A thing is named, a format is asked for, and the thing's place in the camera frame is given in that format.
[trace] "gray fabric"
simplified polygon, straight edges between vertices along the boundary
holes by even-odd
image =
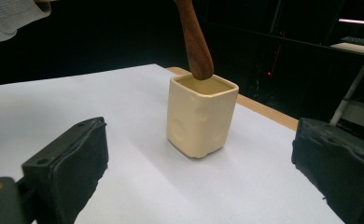
[[[47,17],[50,12],[49,3],[39,7],[34,0],[0,0],[0,41],[10,39],[17,29]]]

